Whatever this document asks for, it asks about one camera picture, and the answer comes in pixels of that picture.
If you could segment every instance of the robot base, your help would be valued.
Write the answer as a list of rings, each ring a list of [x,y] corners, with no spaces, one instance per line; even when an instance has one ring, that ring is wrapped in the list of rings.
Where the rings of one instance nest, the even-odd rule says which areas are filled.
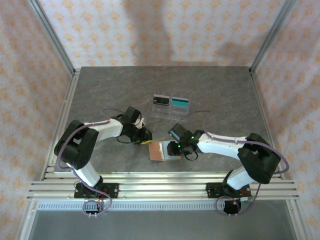
[[[108,194],[112,199],[118,198],[119,184],[118,183],[100,183],[99,188],[102,192]],[[104,197],[102,194],[91,191],[86,188],[82,183],[77,183],[75,185],[74,198],[75,199],[93,199]]]

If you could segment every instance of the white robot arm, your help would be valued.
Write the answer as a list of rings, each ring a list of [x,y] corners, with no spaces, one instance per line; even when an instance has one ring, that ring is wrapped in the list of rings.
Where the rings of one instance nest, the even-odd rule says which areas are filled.
[[[124,114],[112,117],[108,123],[102,123],[106,121],[82,123],[73,120],[54,148],[54,154],[58,156],[69,136],[77,129],[89,125],[71,138],[62,152],[61,160],[73,168],[83,182],[98,190],[103,179],[90,163],[96,142],[112,137],[118,139],[119,136],[129,137],[134,144],[152,141],[152,133],[145,127],[141,112],[133,107],[128,107]]]
[[[187,156],[195,153],[214,153],[228,156],[241,161],[242,167],[232,170],[224,180],[223,191],[233,197],[236,190],[257,181],[268,184],[281,160],[271,150],[249,144],[249,142],[268,143],[258,134],[251,133],[248,137],[219,136],[197,130],[194,133],[185,129],[181,124],[175,124],[169,131],[175,139],[167,146],[169,155]]]

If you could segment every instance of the gray table surface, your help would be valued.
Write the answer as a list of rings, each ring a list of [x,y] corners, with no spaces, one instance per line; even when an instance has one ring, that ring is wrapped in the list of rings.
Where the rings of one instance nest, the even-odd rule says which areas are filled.
[[[154,141],[172,140],[168,130],[178,121],[152,117],[153,95],[187,98],[190,110],[213,112],[207,129],[224,136],[268,134],[247,67],[234,66],[121,66],[82,67],[67,125],[72,120],[98,122],[103,108],[142,112]],[[118,113],[110,111],[109,115]],[[207,113],[196,113],[183,122],[192,132],[203,129]],[[201,154],[196,161],[150,160],[148,145],[123,144],[115,138],[97,142],[91,162],[105,172],[228,172],[241,163],[217,154]]]

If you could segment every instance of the orange floral pattern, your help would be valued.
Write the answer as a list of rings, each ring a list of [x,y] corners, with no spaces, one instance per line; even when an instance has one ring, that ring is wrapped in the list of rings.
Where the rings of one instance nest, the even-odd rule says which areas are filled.
[[[0,239],[11,240],[70,76],[26,0],[0,1],[0,16]]]
[[[290,163],[313,239],[320,239],[320,12],[297,1],[257,71],[262,105]]]
[[[40,0],[76,68],[250,66],[285,0]]]

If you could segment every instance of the gray floor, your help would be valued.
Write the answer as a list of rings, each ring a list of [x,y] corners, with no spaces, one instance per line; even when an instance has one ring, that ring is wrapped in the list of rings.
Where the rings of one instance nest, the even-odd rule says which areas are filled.
[[[213,112],[207,128],[211,133],[242,137],[267,131],[247,67],[124,66],[83,67],[75,89],[67,124],[72,120],[97,122],[103,108],[125,111],[137,108],[146,118],[154,141],[171,140],[168,130],[177,121],[151,116],[153,94],[188,98],[190,112]],[[203,129],[205,113],[190,116],[183,125],[192,132]],[[197,161],[151,161],[147,145],[121,144],[109,138],[96,144],[91,157],[103,172],[228,172],[241,166],[233,158],[202,154]]]
[[[38,211],[30,240],[295,240],[286,201],[257,201],[245,215],[203,211]]]

